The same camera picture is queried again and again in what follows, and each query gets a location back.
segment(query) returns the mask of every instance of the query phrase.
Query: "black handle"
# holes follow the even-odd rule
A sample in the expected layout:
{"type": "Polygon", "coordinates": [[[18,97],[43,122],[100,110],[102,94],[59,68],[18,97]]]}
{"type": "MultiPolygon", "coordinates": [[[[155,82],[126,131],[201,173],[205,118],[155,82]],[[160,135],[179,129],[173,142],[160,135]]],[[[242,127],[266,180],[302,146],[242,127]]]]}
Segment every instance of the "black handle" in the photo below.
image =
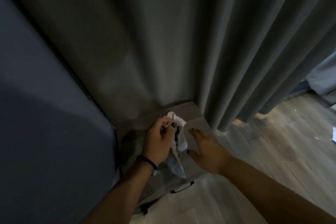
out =
{"type": "Polygon", "coordinates": [[[179,191],[171,190],[171,191],[170,191],[170,193],[171,193],[171,194],[174,194],[174,193],[177,193],[177,192],[183,191],[183,190],[185,190],[185,189],[189,188],[189,187],[190,187],[191,185],[193,185],[194,183],[195,183],[194,181],[191,181],[191,182],[190,182],[190,185],[189,185],[188,187],[186,187],[186,188],[184,188],[184,189],[181,189],[181,190],[179,190],[179,191]]]}

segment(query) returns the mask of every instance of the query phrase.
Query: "right hand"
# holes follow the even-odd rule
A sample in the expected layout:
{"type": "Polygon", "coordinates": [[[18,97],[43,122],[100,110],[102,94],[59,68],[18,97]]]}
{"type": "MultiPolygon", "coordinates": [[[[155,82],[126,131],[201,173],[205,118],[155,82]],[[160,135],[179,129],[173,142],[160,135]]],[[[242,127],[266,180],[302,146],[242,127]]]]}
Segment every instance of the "right hand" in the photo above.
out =
{"type": "Polygon", "coordinates": [[[223,175],[233,156],[202,130],[189,129],[189,133],[194,137],[199,150],[199,154],[189,150],[189,156],[205,171],[223,175]]]}

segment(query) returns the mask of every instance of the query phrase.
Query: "towel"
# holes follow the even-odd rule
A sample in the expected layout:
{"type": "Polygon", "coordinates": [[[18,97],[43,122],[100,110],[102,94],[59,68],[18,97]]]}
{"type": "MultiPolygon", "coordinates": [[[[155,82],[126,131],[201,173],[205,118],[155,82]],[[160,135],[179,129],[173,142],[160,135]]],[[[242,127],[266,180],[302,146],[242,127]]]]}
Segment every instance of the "towel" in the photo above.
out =
{"type": "Polygon", "coordinates": [[[169,112],[165,116],[165,118],[174,119],[173,121],[168,123],[166,127],[171,125],[175,130],[174,135],[171,139],[170,150],[165,160],[165,163],[168,165],[170,171],[172,171],[173,174],[186,179],[186,173],[184,172],[183,166],[181,165],[181,161],[179,158],[179,153],[184,151],[188,147],[186,138],[183,134],[183,126],[186,124],[186,122],[179,116],[176,116],[174,112],[169,112]]]}

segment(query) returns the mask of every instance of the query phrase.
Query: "paper scrap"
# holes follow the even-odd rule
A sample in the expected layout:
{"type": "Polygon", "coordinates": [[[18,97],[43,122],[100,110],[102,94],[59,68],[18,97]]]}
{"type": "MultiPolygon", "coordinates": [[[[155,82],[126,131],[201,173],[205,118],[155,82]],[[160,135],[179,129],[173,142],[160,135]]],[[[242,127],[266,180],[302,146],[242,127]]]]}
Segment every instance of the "paper scrap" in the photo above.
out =
{"type": "Polygon", "coordinates": [[[332,140],[336,143],[336,128],[333,127],[333,138],[332,140]]]}

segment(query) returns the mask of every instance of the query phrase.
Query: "bracelet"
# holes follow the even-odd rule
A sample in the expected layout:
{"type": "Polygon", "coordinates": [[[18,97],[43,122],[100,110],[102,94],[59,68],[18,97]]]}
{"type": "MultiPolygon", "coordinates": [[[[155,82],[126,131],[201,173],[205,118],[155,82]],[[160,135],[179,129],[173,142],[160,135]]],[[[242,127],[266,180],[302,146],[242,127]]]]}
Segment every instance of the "bracelet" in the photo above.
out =
{"type": "Polygon", "coordinates": [[[137,158],[136,158],[136,160],[148,163],[153,168],[152,175],[153,176],[157,175],[157,173],[158,173],[158,167],[150,159],[146,158],[145,156],[138,155],[137,158]]]}

